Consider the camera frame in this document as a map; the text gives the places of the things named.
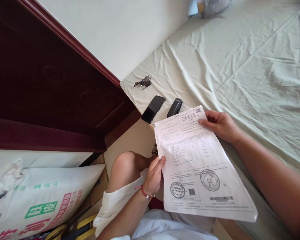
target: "bracelet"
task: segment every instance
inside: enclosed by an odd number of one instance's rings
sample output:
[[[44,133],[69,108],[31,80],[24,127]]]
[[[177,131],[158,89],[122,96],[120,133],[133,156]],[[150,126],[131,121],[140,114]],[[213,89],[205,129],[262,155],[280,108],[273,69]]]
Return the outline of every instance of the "bracelet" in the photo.
[[[147,194],[143,191],[143,187],[142,187],[142,186],[143,186],[143,184],[140,185],[140,186],[135,187],[134,189],[137,189],[138,187],[141,187],[141,192],[142,192],[142,194],[146,197],[146,199],[152,199],[153,197],[155,197],[154,194],[151,194],[150,196],[147,195]]]

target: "smartphone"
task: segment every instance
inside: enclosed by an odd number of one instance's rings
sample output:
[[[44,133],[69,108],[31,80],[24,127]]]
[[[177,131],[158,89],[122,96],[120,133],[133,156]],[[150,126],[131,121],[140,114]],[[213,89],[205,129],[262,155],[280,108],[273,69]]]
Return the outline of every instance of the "smartphone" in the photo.
[[[141,119],[147,123],[151,123],[165,100],[164,97],[154,96],[151,103],[142,114]]]

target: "document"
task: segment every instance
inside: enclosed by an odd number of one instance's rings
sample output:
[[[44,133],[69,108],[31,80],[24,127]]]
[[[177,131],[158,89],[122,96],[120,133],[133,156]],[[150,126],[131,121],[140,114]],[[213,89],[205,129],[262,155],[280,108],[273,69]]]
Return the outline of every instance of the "document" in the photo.
[[[255,222],[257,209],[198,106],[155,123],[169,212]]]

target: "official stamp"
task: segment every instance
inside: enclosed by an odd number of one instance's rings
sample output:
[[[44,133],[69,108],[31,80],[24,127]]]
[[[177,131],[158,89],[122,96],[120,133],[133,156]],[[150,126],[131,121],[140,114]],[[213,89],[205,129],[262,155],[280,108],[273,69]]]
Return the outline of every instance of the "official stamp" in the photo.
[[[179,182],[173,182],[170,186],[170,192],[175,198],[183,198],[186,190]]]
[[[200,174],[202,185],[211,192],[215,192],[220,187],[220,180],[218,176],[211,170],[203,170]]]

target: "person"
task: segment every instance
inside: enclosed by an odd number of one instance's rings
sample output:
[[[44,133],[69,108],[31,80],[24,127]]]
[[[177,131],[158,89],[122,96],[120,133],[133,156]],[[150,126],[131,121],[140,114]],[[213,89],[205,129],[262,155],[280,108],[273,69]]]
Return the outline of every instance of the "person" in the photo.
[[[241,132],[228,114],[211,110],[205,114],[207,120],[201,119],[199,124],[233,145],[274,212],[300,239],[300,176]],[[150,200],[143,192],[150,196],[159,191],[164,164],[165,157],[145,158],[134,152],[121,153],[115,159],[94,221],[97,240],[216,239],[196,226],[174,221],[163,210],[145,213]],[[140,172],[146,168],[144,180]]]

